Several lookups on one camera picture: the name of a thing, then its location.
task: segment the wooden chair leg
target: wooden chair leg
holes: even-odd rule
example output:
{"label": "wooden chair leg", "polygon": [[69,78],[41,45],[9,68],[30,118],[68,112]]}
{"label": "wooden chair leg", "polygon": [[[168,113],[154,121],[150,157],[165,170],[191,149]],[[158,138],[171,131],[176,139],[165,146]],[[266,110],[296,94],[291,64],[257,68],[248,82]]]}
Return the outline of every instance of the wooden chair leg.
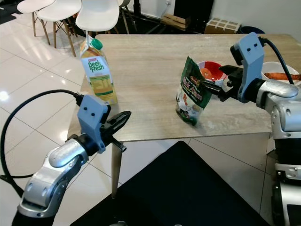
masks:
{"label": "wooden chair leg", "polygon": [[127,10],[128,16],[130,17],[130,19],[131,19],[131,21],[132,21],[132,24],[133,24],[133,26],[134,26],[134,28],[135,28],[135,31],[138,31],[138,30],[137,30],[137,27],[136,27],[135,20],[133,19],[132,14],[131,14],[130,11],[128,10],[128,7],[127,7],[127,6],[126,6],[126,10]]}
{"label": "wooden chair leg", "polygon": [[64,20],[63,20],[63,23],[64,23],[64,26],[65,26],[65,30],[67,32],[67,36],[68,36],[69,43],[70,43],[70,46],[71,46],[72,54],[76,57],[74,47],[73,47],[73,43],[72,43],[72,40],[71,40],[71,37],[70,37],[68,25],[67,25],[66,21],[64,21]]}
{"label": "wooden chair leg", "polygon": [[34,18],[34,12],[32,12],[32,28],[33,28],[33,36],[36,37],[36,21]]}
{"label": "wooden chair leg", "polygon": [[55,27],[56,22],[53,22],[53,43],[56,48],[56,27]]}
{"label": "wooden chair leg", "polygon": [[128,27],[127,27],[126,15],[124,15],[123,8],[120,8],[120,10],[121,10],[121,13],[122,13],[122,17],[123,17],[124,25],[126,26],[127,34],[130,34],[130,32],[128,31]]}
{"label": "wooden chair leg", "polygon": [[116,34],[119,34],[116,26],[114,27],[114,30],[116,31]]}
{"label": "wooden chair leg", "polygon": [[48,37],[47,31],[46,31],[46,27],[45,27],[44,21],[42,19],[41,19],[41,23],[42,23],[42,26],[43,26],[45,36],[46,36],[47,41],[48,41],[48,45],[50,45],[50,41],[49,41],[49,37]]}
{"label": "wooden chair leg", "polygon": [[75,31],[75,29],[74,29],[73,23],[71,22],[71,19],[68,18],[67,20],[68,20],[68,23],[69,23],[69,25],[71,26],[71,28],[72,28],[72,30],[73,30],[73,33],[74,33],[75,37],[77,37],[76,31]]}

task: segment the chair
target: chair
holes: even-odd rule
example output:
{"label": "chair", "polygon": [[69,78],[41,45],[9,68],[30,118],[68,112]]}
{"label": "chair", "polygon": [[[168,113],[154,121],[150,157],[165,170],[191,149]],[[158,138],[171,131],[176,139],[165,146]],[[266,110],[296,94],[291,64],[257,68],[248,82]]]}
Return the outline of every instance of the chair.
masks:
{"label": "chair", "polygon": [[71,50],[73,55],[76,57],[74,47],[72,44],[72,40],[70,37],[70,33],[74,33],[77,36],[74,28],[72,27],[72,31],[70,31],[66,19],[68,20],[69,25],[71,25],[71,21],[69,17],[78,13],[81,8],[81,0],[55,0],[55,2],[40,10],[37,15],[40,19],[47,20],[53,22],[53,39],[54,39],[54,47],[56,48],[56,32],[62,28],[62,24],[65,26],[65,33],[68,36],[69,43],[71,46]]}
{"label": "chair", "polygon": [[109,32],[117,24],[118,16],[117,0],[83,0],[75,23],[82,30]]}
{"label": "chair", "polygon": [[18,5],[17,5],[17,9],[21,12],[21,13],[31,13],[32,14],[32,28],[33,28],[33,35],[36,36],[36,21],[37,19],[40,20],[40,22],[42,23],[43,26],[43,30],[44,33],[46,35],[48,44],[50,45],[50,41],[47,35],[47,31],[46,31],[46,27],[44,24],[44,21],[40,18],[35,18],[34,14],[36,14],[36,11],[39,11],[40,9],[51,5],[55,0],[25,0],[25,1],[21,1]]}
{"label": "chair", "polygon": [[137,31],[137,27],[136,27],[135,21],[133,20],[133,17],[132,17],[132,15],[131,15],[130,11],[128,10],[128,7],[127,7],[127,5],[130,3],[130,1],[131,0],[118,0],[119,8],[121,10],[122,17],[123,17],[123,22],[124,22],[124,25],[126,26],[126,30],[127,30],[128,34],[130,34],[130,32],[128,31],[126,15],[124,13],[125,10],[127,11],[128,16],[130,17],[130,20],[132,21],[132,24],[133,24],[135,30]]}

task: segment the black cable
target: black cable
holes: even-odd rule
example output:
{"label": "black cable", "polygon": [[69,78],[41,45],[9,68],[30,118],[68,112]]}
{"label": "black cable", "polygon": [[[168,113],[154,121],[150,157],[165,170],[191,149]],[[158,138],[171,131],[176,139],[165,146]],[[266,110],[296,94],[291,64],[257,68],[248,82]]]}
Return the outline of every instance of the black cable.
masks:
{"label": "black cable", "polygon": [[46,91],[46,92],[42,92],[40,94],[37,94],[31,98],[29,98],[28,100],[24,101],[23,103],[21,103],[11,114],[10,116],[8,117],[8,119],[6,120],[4,126],[3,126],[3,130],[2,130],[2,134],[1,134],[1,140],[0,140],[0,157],[1,157],[1,163],[2,163],[2,168],[3,168],[3,172],[4,172],[4,175],[1,175],[1,179],[7,181],[8,183],[10,183],[12,185],[12,187],[15,189],[15,191],[18,193],[18,195],[20,197],[22,197],[22,194],[23,194],[23,189],[20,188],[16,182],[14,181],[13,178],[27,178],[27,177],[31,177],[31,175],[24,175],[24,176],[12,176],[10,175],[9,173],[9,170],[8,170],[8,167],[6,165],[6,160],[5,160],[5,151],[4,151],[4,145],[5,145],[5,135],[6,135],[6,132],[7,132],[7,129],[8,129],[8,126],[11,122],[11,120],[14,118],[15,114],[17,114],[17,112],[22,108],[24,107],[25,105],[27,105],[29,102],[41,97],[41,96],[44,96],[44,95],[47,95],[47,94],[51,94],[51,93],[68,93],[68,94],[71,94],[73,95],[75,98],[76,98],[76,102],[78,105],[80,105],[81,101],[82,101],[82,98],[83,98],[83,95],[80,95],[80,94],[77,94],[75,92],[72,92],[72,91],[69,91],[69,90],[65,90],[65,89],[55,89],[55,90],[50,90],[50,91]]}
{"label": "black cable", "polygon": [[292,76],[289,73],[289,71],[287,69],[287,66],[286,66],[286,64],[284,62],[284,59],[282,58],[282,56],[281,56],[279,50],[277,49],[277,47],[270,40],[268,40],[268,39],[259,37],[259,40],[260,40],[262,46],[264,46],[264,44],[267,43],[272,48],[272,50],[274,50],[276,56],[278,57],[278,60],[281,63],[281,66],[282,66],[282,68],[283,68],[283,70],[284,70],[284,72],[286,74],[286,77],[287,77],[288,81],[290,82],[290,84],[294,84],[293,80],[292,80]]}

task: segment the white bowl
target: white bowl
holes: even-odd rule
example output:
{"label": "white bowl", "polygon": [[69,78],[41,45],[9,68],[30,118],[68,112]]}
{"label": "white bowl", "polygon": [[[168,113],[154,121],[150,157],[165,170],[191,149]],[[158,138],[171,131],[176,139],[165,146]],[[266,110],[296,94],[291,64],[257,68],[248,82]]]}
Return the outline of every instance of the white bowl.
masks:
{"label": "white bowl", "polygon": [[[287,69],[290,74],[299,74],[299,72],[297,72],[295,69],[293,69],[289,65],[286,65],[286,66],[287,66]],[[263,63],[263,66],[262,66],[261,75],[262,75],[263,80],[269,80],[269,78],[264,75],[265,73],[284,73],[284,70],[279,62],[265,62],[265,63]],[[295,83],[295,85],[299,85],[301,83],[301,81],[294,81],[294,83]]]}

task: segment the snack bag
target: snack bag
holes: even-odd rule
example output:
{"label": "snack bag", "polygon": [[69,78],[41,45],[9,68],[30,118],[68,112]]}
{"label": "snack bag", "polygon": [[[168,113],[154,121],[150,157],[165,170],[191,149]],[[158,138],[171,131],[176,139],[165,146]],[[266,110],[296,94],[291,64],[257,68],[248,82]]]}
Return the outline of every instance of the snack bag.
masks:
{"label": "snack bag", "polygon": [[94,94],[107,105],[112,105],[117,103],[117,96],[102,47],[99,40],[93,39],[87,33],[86,40],[80,46],[80,60]]}
{"label": "snack bag", "polygon": [[199,115],[211,98],[211,93],[202,85],[204,80],[198,65],[188,56],[182,72],[175,110],[184,121],[192,125],[197,124]]}

